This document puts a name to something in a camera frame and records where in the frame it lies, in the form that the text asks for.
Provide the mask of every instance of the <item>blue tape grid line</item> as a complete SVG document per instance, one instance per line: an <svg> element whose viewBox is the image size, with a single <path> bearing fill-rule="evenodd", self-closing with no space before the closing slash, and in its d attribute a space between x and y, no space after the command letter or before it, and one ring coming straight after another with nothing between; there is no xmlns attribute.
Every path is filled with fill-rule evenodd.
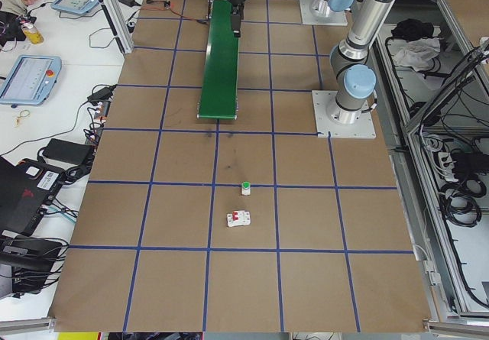
<svg viewBox="0 0 489 340"><path fill-rule="evenodd" d="M149 185L147 181L108 181L108 180L90 180L91 184L99 185ZM239 184L233 183L201 183L201 182L158 182L153 181L151 185L160 186L217 186L217 187L240 187ZM370 189L382 191L397 191L397 187L390 186L308 186L308 185L253 185L254 188L278 188L278 189Z"/></svg>
<svg viewBox="0 0 489 340"><path fill-rule="evenodd" d="M186 4L186 0L183 0L182 8L185 8L185 4ZM171 84L171 78L172 78L172 75L173 75L173 65L175 64L176 48L178 47L178 40L180 38L180 31L181 31L181 28L182 28L182 20L181 19L180 19L180 22L178 24L178 32L176 34L175 47L173 49L173 58L172 58L172 63L171 63L171 68L170 68L170 75L168 76L168 85ZM129 287L128 302L127 302L127 305L126 305L126 311L125 311L125 317L124 317L124 325L123 325L123 328L122 328L122 331L123 332L126 332L127 331L129 316L130 316L130 313L131 313L132 296L133 296L133 292L134 292L134 285L135 285L135 282L136 282L136 275L137 275L137 272L138 272L139 255L140 255L140 252L141 252L141 246L142 246L142 241L143 241L144 225L146 223L147 211L148 211L148 206L149 206L150 197L151 197L151 189L152 189L152 186L153 186L154 172L155 172L156 166L157 166L158 152L160 150L161 136L163 134L163 132L161 131L161 129L163 128L165 112L167 110L168 92L169 91L170 91L170 88L167 87L167 94L166 94L166 97L165 97L165 103L164 103L163 112L161 114L161 120L160 120L160 130L158 131L158 138L157 138L156 150L154 152L153 166L151 168L151 177L150 177L150 181L149 181L148 189L147 189L146 203L144 205L143 219L142 219L142 222L141 222L141 229L139 231L138 246L136 247L136 257L134 259L134 268L133 268L133 271L132 271L131 286Z"/></svg>
<svg viewBox="0 0 489 340"><path fill-rule="evenodd" d="M166 47L152 47L152 46L138 46L135 45L134 48L140 48L142 50L155 50L155 51L173 51L171 48ZM206 50L189 50L186 48L180 48L175 50L176 52L195 52L195 53L206 53ZM329 55L321 55L318 53L292 53L292 52L257 52L257 51L239 51L240 54L247 55L274 55L274 56L295 56L295 57L329 57Z"/></svg>
<svg viewBox="0 0 489 340"><path fill-rule="evenodd" d="M170 247L170 246L100 246L72 244L76 250L126 250L126 251L196 251L196 252L269 252L293 254L414 254L411 250L322 250L315 248L218 248L218 247Z"/></svg>
<svg viewBox="0 0 489 340"><path fill-rule="evenodd" d="M345 223L343 222L342 202L339 195L338 180L336 177L335 153L331 142L331 134L328 135L328 146L329 146L329 155L331 157L333 180L335 181L336 203L338 205L339 223L342 230L343 248L345 250L346 270L348 272L348 282L350 284L351 304L353 305L353 313L355 315L355 325L357 326L357 332L361 332L360 319L358 317L357 300L355 299L355 288L353 286L353 277L351 274L350 257L348 255L348 245L346 242Z"/></svg>
<svg viewBox="0 0 489 340"><path fill-rule="evenodd" d="M215 124L216 131L219 131L219 120ZM212 187L211 187L211 206L209 209L209 230L207 236L207 255L206 255L206 282L204 286L204 308L202 315L202 331L207 329L207 306L209 304L209 268L211 263L212 246L212 216L214 215L215 179L217 175L217 162L219 158L219 133L215 136L214 165L212 166Z"/></svg>
<svg viewBox="0 0 489 340"><path fill-rule="evenodd" d="M267 7L267 48L268 48L268 82L270 84L270 113L271 113L271 126L272 126L272 161L274 169L274 207L275 207L275 241L277 244L277 295L278 295L278 309L279 309L279 321L280 331L285 331L285 322L283 318L283 297L282 297L282 269L280 265L280 229L279 229L279 215L278 215L278 191L277 191L277 150L275 148L275 118L274 118L274 82L272 77L272 56L270 45L270 7L268 0L265 0Z"/></svg>
<svg viewBox="0 0 489 340"><path fill-rule="evenodd" d="M186 5L186 0L183 0L183 8L182 10L185 9ZM271 48L270 48L270 25L271 24L296 24L296 25L302 25L301 23L281 23L281 22L271 22L269 13L270 13L270 6L269 6L269 0L266 0L266 8L267 8L267 21L266 22L261 22L261 21L249 21L251 23L262 23L267 25L267 45L268 45L268 53L261 53L261 52L247 52L247 51L242 51L240 53L249 53L249 54L261 54L261 55L267 55L268 56L268 66L269 66L269 77L270 77L270 88L266 89L251 89L251 88L238 88L242 90L260 90L260 91L268 91L270 93L270 109L271 109L271 132L269 131L220 131L219 130L219 122L217 122L215 130L171 130L171 129L164 129L164 117L166 114L166 109L167 109L167 102L168 102L168 95L169 91L171 89L175 88L181 88L181 89L200 89L200 87L195 87L195 86L172 86L171 85L171 78L173 76L173 65L175 63L176 55L179 51L186 51L186 52L205 52L204 50L179 50L177 49L178 47L178 41L180 37L180 32L182 28L182 23L185 21L185 18L171 18L170 20L178 20L179 22L179 27L178 27L178 32L176 36L176 43L175 47L173 49L167 49L167 48L160 48L160 47L142 47L142 46L136 46L136 48L141 48L141 49L148 49L148 50L168 50L168 51L173 51L173 59L172 59L172 65L171 65L171 70L170 70L170 75L168 79L168 84L167 85L141 85L141 84L121 84L119 86L121 87L138 87L138 88L161 88L161 89L166 89L166 98L164 102L164 109L162 112L162 116L160 119L160 127L158 129L137 129L137 128L106 128L106 130L110 131L149 131L149 132L158 132L158 138L157 138L157 146L154 154L154 161L153 161L153 166L151 170L151 178L150 181L101 181L101 180L91 180L89 181L90 183L121 183L121 184L142 184L142 185L148 185L148 190L147 190L147 197L146 197L146 203L144 207L144 214L143 214L143 219L141 222L141 229L140 229L140 234L138 238L138 245L137 246L97 246L97 245L72 245L71 248L74 249L83 249L83 250L130 250L130 251L136 251L135 259L134 259L134 268L133 268L133 273L132 273L132 279L131 279L131 286L128 294L128 301L127 301L127 306L126 306L126 313L125 313L125 320L124 320L124 326L123 326L123 331L127 330L128 327L128 320L130 317L131 313L131 301L133 297L133 292L134 292L134 285L136 281L136 276L138 272L138 263L139 263L139 257L140 253L142 251L197 251L197 252L206 252L206 278L205 278L205 290L204 290L204 306L203 306L203 314L202 314L202 330L206 330L207 326L207 307L208 307L208 298L209 298L209 272L210 272L210 264L211 264L211 253L212 252L257 252L257 253L275 253L277 255L277 291L278 291L278 306L279 306L279 314L280 314L280 330L283 332L285 331L285 321L284 321L284 313L283 313L283 294L282 294L282 278L281 278L281 267L280 267L280 254L281 253L321 253L321 254L343 254L346 259L346 266L347 266L347 272L348 272L348 282L350 286L350 291L351 291L351 301L353 305L353 310L354 310L354 315L355 315L355 324L357 331L361 331L361 324L360 324L360 319L358 315L358 308L357 308L357 303L355 299L355 288L354 288L354 283L353 283L353 278L352 278L352 273L351 273L351 265L350 265L350 260L349 257L350 255L356 255L356 254L413 254L413 251L409 250L349 250L347 246L347 241L346 241L346 234L345 234L345 226L342 218L342 207L341 207L341 200L340 200L340 190L341 189L378 189L378 190L397 190L395 186L339 186L338 181L337 181L337 176L336 176L336 169L335 169L335 158L334 158L334 152L333 152L333 147L332 147L332 141L331 141L331 135L329 135L328 138L328 146L329 146L329 153L331 157L331 164L332 164L332 174L333 174L333 180L334 180L334 186L288 186L288 185L279 185L277 184L277 153L276 153L276 148L275 148L275 135L299 135L299 136L314 136L316 137L317 134L313 133L283 133L283 132L276 132L275 131L275 125L274 125L274 98L273 98L273 93L275 91L281 91L281 92L310 92L309 89L274 89L273 88L273 83L272 83L272 69L271 69L271 57L272 55L279 55L279 56L314 56L316 58L317 62L317 68L318 68L318 77L319 77L319 83L321 84L321 87L323 85L322 81L322 75L321 75L321 65L320 65L320 59L322 57L328 57L329 55L322 55L319 54L318 51L318 43L316 39L316 32L315 28L313 27L313 42L315 46L315 53L307 53L307 54L301 54L301 53L272 53ZM140 19L147 19L147 20L168 20L169 18L145 18L145 17L140 17ZM212 182L211 183L174 183L174 182L156 182L154 181L154 174L157 166L157 155L159 153L160 149L160 143L161 139L164 136L164 132L187 132L187 133L213 133L215 134L215 157L214 157L214 166L213 166L213 175L212 175ZM273 169L274 169L274 184L273 185L254 185L254 188L273 188L274 189L274 207L275 207L275 232L276 232L276 247L275 248L214 248L212 246L212 216L213 216L213 205L214 205L214 198L215 198L215 188L216 187L239 187L240 185L238 184L219 184L216 183L216 174L217 174L217 163L218 163L218 158L219 158L219 135L222 133L227 133L227 134L269 134L271 135L272 139L272 154L273 154ZM143 246L142 240L144 236L144 226L147 218L147 212L149 208L149 202L151 199L151 190L153 185L166 185L166 186L209 186L212 188L211 192L211 201L210 201L210 213L209 213L209 230L208 230L208 240L207 240L207 247L153 247L153 246ZM337 201L337 206L338 206L338 216L340 220L340 226L341 226L341 231L342 231L342 240L343 240L343 249L339 250L321 250L321 249L295 249L295 248L282 248L280 246L280 230L279 230L279 212L278 212L278 189L334 189L335 194L336 194L336 201Z"/></svg>

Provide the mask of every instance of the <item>yellow bottle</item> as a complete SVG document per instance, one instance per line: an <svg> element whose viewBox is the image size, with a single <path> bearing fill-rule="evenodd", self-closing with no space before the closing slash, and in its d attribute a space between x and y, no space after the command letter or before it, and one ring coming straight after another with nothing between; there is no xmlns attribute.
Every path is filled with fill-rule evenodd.
<svg viewBox="0 0 489 340"><path fill-rule="evenodd" d="M42 44L44 42L42 34L32 23L24 23L21 28L25 37L27 37L32 44Z"/></svg>

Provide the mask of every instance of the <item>power adapter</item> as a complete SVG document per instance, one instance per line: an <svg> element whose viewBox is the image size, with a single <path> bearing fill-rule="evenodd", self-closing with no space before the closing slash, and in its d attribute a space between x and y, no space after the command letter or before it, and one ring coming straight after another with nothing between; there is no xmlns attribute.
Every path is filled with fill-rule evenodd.
<svg viewBox="0 0 489 340"><path fill-rule="evenodd" d="M129 8L132 8L133 6L141 6L141 4L138 4L135 0L118 0L121 4L127 5Z"/></svg>
<svg viewBox="0 0 489 340"><path fill-rule="evenodd" d="M42 155L47 159L58 160L78 166L86 164L89 160L93 159L93 152L93 146L53 138L42 150Z"/></svg>
<svg viewBox="0 0 489 340"><path fill-rule="evenodd" d="M97 105L99 101L105 101L114 95L114 89L117 84L113 86L104 86L103 88L97 90L91 96L86 97L86 99L92 103L92 105Z"/></svg>

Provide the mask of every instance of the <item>green conveyor belt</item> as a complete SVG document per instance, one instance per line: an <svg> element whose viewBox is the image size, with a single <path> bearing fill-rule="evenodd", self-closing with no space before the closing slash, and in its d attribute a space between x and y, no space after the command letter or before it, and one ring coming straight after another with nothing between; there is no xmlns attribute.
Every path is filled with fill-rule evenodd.
<svg viewBox="0 0 489 340"><path fill-rule="evenodd" d="M236 119L239 40L231 31L230 12L226 0L213 2L199 118Z"/></svg>

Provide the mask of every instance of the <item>white table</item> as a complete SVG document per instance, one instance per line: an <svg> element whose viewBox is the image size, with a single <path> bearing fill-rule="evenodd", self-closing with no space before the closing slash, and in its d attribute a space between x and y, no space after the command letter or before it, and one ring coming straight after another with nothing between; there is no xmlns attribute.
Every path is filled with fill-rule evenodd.
<svg viewBox="0 0 489 340"><path fill-rule="evenodd" d="M32 7L35 8L42 2L53 0L41 0ZM125 18L128 18L136 9L121 6ZM34 11L37 16L36 27L44 36L45 41L39 45L19 42L10 52L0 52L0 75L6 76L14 62L21 54L49 55L61 57L63 68L54 86L50 97L40 106L19 106L11 108L8 105L0 105L0 154L12 149L22 141L42 138L61 131L70 130L76 119L76 110L86 101L93 86L97 84L116 84L121 72L124 57L119 52L117 44L112 44L105 49L93 49L89 47L88 36L97 29L108 27L102 12L92 18L80 18L77 20L59 19L58 11L46 5ZM107 44L112 38L109 30L99 32L93 38L93 44ZM19 125L15 119L21 110L30 112L28 118L23 118ZM83 129L89 124L89 115L86 107L79 112L79 119L75 129L69 134L60 135L58 138L84 143ZM6 155L5 158L16 164L22 158L35 159L37 150L45 146L49 139L34 143L24 144L17 150ZM58 199L72 209L78 209L83 198L87 177L84 177L72 186L65 186L58 194ZM74 224L61 215L44 218L37 227L34 237L58 237L69 241ZM56 285L53 285L37 295L26 294L19 300L5 298L0 300L0 321L19 319L38 319L47 316L47 311L53 299ZM4 338L27 338L25 334L4 336ZM39 333L32 334L29 338L40 338ZM56 338L55 334L46 335L46 338Z"/></svg>

